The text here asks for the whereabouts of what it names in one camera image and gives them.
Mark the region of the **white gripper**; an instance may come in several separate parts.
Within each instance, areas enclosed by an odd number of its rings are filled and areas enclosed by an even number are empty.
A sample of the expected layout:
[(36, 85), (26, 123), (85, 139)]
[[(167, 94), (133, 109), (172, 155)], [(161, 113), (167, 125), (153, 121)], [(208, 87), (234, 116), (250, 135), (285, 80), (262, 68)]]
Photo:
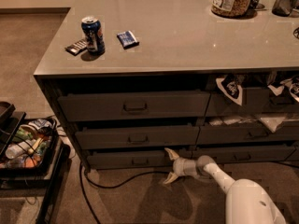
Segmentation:
[(173, 183), (181, 176), (199, 176), (195, 160), (181, 158), (176, 151), (168, 147), (166, 147), (164, 150), (168, 153), (169, 159), (174, 161), (173, 172), (168, 174), (168, 177), (164, 181), (165, 185)]

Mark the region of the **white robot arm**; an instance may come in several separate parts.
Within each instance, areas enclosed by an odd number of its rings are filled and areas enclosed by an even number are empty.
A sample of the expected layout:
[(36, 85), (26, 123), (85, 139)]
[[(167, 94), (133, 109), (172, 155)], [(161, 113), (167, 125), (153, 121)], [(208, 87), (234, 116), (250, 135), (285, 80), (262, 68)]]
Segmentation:
[(164, 183), (171, 184), (182, 176), (195, 179), (202, 175), (212, 177), (226, 195), (225, 224), (287, 224), (269, 194), (255, 181), (234, 180), (208, 155), (192, 160), (180, 157), (171, 148), (164, 150), (173, 162), (173, 170)]

